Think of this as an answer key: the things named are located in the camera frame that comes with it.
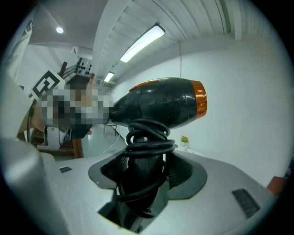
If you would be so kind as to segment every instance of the ceiling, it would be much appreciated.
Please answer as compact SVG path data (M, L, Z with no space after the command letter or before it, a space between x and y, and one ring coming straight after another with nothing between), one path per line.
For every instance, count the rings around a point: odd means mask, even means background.
M231 0L109 0L100 19L93 47L97 84L109 71L116 82L137 63L178 41L208 34L270 33L270 24L248 1ZM129 62L120 61L127 49L156 22L165 35L141 50Z
M129 62L120 61L127 49L159 23L165 35ZM64 33L56 33L56 27ZM104 92L136 64L165 47L210 34L265 37L272 29L248 1L232 0L55 0L41 1L34 16L31 44L78 46L93 52L96 85ZM103 82L109 71L110 82Z
M93 49L107 0L41 0L34 16L30 44ZM57 27L64 33L58 34Z

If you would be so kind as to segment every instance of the black vent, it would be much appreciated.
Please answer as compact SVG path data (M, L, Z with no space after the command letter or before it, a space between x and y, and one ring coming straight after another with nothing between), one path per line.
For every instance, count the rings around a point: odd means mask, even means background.
M101 167L101 173L117 184L121 174L128 168L128 159L124 156L117 157Z
M246 189L232 191L232 194L234 195L247 218L250 218L259 211L260 207Z
M180 185L192 175L192 165L172 154L166 156L166 164L169 168L170 189Z

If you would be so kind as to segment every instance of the floor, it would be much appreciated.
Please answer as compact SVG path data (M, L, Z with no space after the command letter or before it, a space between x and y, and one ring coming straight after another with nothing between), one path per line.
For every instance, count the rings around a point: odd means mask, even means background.
M105 136L103 136L103 124L93 127L91 135L86 135L82 139L82 147L84 157L91 157L102 154L113 143L116 143L109 149L123 149L126 144L118 134L115 136L115 132L112 126L105 126Z

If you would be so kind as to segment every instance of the coiled power cord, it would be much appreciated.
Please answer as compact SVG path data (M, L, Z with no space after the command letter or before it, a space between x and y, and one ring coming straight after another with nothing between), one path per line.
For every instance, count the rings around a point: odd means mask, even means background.
M146 118L136 119L129 124L129 133L126 136L126 142L128 145L125 148L126 151L124 156L129 158L146 158L172 152L175 150L175 141L167 139L169 134L170 129L161 122ZM134 137L134 139L147 137L152 141L132 143L132 137ZM168 174L169 171L167 169L167 165L165 161L163 161L163 171L161 177L146 188L130 194L125 194L121 181L119 183L120 195L117 196L118 202L136 201L152 194L166 181ZM150 211L140 213L137 212L136 214L145 218L154 217L148 212Z

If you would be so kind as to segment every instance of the white wall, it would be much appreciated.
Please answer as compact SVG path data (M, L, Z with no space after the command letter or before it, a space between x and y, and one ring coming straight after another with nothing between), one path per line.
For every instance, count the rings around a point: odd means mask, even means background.
M71 53L70 49L27 45L16 83L24 86L25 94L29 95L34 83L45 72L48 70L59 72L63 62L72 66L78 62L78 58Z
M203 83L208 110L169 138L178 144L181 135L188 136L190 148L240 168L264 186L283 176L294 147L294 73L283 46L254 36L235 41L211 35L181 48L181 77ZM178 55L174 45L147 58L121 78L113 100L141 82L178 77ZM118 131L128 133L125 127Z

